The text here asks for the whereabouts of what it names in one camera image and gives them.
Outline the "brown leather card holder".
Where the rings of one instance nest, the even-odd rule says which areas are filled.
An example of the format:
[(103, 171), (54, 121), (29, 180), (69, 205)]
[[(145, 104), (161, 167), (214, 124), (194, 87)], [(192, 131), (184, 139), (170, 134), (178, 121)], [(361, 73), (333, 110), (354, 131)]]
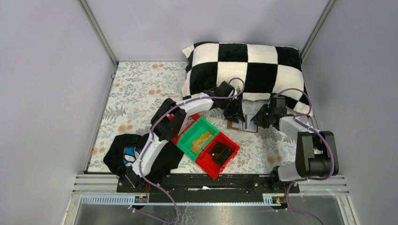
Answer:
[(240, 120), (238, 122), (228, 121), (227, 128), (247, 133), (258, 133), (258, 126), (251, 121), (254, 115), (245, 114), (244, 117), (245, 122), (242, 122)]

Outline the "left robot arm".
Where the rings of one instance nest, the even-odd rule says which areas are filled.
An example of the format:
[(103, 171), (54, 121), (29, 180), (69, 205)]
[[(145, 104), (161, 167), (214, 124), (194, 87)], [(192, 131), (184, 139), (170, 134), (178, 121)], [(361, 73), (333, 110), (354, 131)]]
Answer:
[(124, 154), (125, 177), (136, 188), (147, 176), (162, 148), (177, 137), (188, 118), (196, 113), (222, 108), (243, 94), (243, 89), (222, 82), (214, 91), (206, 90), (181, 101), (166, 99), (151, 120), (147, 141), (142, 147), (128, 147)]

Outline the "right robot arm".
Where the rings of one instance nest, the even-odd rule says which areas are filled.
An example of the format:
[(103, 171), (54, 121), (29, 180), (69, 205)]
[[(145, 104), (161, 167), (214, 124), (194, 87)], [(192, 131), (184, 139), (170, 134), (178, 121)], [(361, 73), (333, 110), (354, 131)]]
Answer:
[(272, 97), (251, 119), (261, 128), (274, 127), (296, 142), (296, 156), (292, 163), (276, 166), (267, 184), (277, 187), (292, 181), (326, 180), (339, 172), (334, 134), (319, 131), (287, 112), (283, 97)]

